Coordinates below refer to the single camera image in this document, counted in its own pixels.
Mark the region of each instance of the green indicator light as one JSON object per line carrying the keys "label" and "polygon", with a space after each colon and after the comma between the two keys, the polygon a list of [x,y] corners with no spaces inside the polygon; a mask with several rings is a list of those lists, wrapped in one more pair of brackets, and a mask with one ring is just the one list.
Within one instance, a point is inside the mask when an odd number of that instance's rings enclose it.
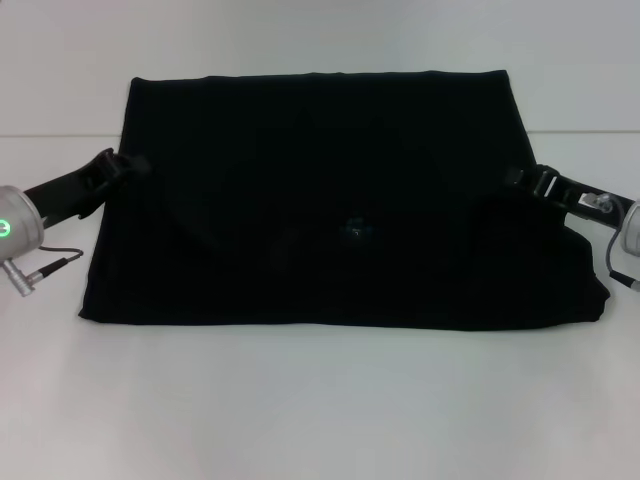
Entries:
{"label": "green indicator light", "polygon": [[0,219],[0,238],[8,237],[11,233],[11,225],[6,220]]}

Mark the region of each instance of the white table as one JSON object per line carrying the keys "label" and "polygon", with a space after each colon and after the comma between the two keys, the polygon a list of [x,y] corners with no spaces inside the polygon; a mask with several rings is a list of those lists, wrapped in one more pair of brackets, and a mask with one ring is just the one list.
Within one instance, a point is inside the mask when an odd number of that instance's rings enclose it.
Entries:
{"label": "white table", "polygon": [[[507,68],[539,163],[635,198],[639,15],[633,0],[3,0],[0,183],[117,147],[133,76]],[[46,243],[91,252],[99,222]],[[0,478],[637,478],[640,296],[606,276],[611,231],[568,224],[613,297],[598,323],[532,332],[97,325],[77,317],[90,255],[27,299],[0,276]],[[614,263],[640,278],[619,249]]]}

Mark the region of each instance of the black cable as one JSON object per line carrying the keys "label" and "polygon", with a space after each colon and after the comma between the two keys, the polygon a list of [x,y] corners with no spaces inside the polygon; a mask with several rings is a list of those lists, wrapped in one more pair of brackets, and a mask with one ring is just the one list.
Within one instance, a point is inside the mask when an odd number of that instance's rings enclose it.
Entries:
{"label": "black cable", "polygon": [[67,262],[73,262],[74,260],[79,259],[84,252],[79,248],[52,248],[52,247],[39,247],[39,250],[43,250],[45,252],[67,252],[67,253],[75,253],[73,257],[67,258]]}

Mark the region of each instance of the white background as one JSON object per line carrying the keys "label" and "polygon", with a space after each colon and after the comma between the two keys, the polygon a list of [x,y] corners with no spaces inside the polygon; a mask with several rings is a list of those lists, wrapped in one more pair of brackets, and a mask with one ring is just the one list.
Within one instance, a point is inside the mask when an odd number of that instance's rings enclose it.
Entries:
{"label": "white background", "polygon": [[[134,76],[506,68],[538,162],[635,198],[639,20],[636,0],[2,0],[0,184],[117,147]],[[99,217],[46,243],[90,253]],[[96,325],[90,254],[27,299],[0,277],[0,478],[635,479],[640,296],[606,276],[610,230],[568,223],[613,298],[544,331]]]}

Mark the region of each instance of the black towel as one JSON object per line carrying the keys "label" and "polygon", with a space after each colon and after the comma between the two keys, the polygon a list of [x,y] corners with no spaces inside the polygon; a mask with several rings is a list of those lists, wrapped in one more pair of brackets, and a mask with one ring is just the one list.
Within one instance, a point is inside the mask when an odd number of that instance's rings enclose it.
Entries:
{"label": "black towel", "polygon": [[497,330],[609,296],[535,160],[506,72],[134,79],[80,313],[99,322]]}

